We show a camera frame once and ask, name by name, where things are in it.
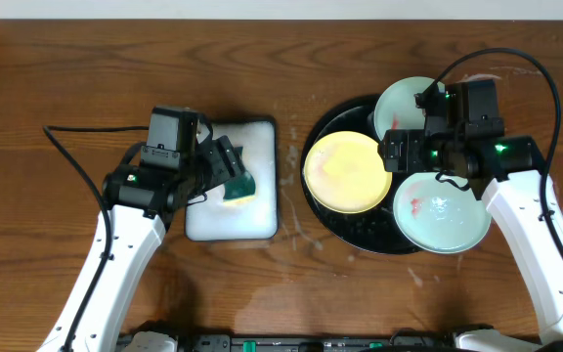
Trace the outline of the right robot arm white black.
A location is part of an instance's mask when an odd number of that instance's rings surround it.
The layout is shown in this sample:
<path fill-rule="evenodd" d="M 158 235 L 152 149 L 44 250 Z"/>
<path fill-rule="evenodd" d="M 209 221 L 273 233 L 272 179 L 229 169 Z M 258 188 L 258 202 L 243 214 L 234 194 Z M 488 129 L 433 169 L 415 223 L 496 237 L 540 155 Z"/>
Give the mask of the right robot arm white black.
<path fill-rule="evenodd" d="M 499 117 L 429 116 L 421 129 L 390 129 L 386 170 L 464 178 L 502 231 L 538 319 L 544 351 L 563 351 L 563 214 L 548 160 L 530 136 L 507 137 Z"/>

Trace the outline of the yellow plate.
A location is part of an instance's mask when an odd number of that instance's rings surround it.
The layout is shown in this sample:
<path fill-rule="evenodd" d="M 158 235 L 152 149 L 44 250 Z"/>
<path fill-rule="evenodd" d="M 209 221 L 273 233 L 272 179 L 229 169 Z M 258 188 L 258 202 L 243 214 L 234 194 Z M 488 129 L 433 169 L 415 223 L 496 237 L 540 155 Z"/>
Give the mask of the yellow plate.
<path fill-rule="evenodd" d="M 366 212 L 388 195 L 393 176 L 384 169 L 371 137 L 352 131 L 330 133 L 308 151 L 303 177 L 325 208 L 343 214 Z"/>

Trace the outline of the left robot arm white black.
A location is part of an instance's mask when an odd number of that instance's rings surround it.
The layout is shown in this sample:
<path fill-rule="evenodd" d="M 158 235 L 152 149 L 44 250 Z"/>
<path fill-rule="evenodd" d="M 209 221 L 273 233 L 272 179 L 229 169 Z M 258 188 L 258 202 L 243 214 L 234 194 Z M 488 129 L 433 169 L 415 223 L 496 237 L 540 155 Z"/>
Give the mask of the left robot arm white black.
<path fill-rule="evenodd" d="M 43 351 L 112 351 L 136 287 L 177 210 L 242 174 L 230 140 L 132 145 L 101 187 L 88 256 Z"/>

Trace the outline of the green yellow sponge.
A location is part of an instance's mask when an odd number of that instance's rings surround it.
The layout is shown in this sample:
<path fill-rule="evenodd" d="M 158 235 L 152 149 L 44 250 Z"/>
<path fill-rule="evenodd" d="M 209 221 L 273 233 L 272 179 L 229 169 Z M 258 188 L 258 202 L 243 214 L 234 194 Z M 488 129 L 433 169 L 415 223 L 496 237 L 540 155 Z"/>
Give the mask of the green yellow sponge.
<path fill-rule="evenodd" d="M 239 176 L 224 184 L 223 203 L 248 202 L 256 196 L 256 182 L 252 174 L 244 169 Z"/>

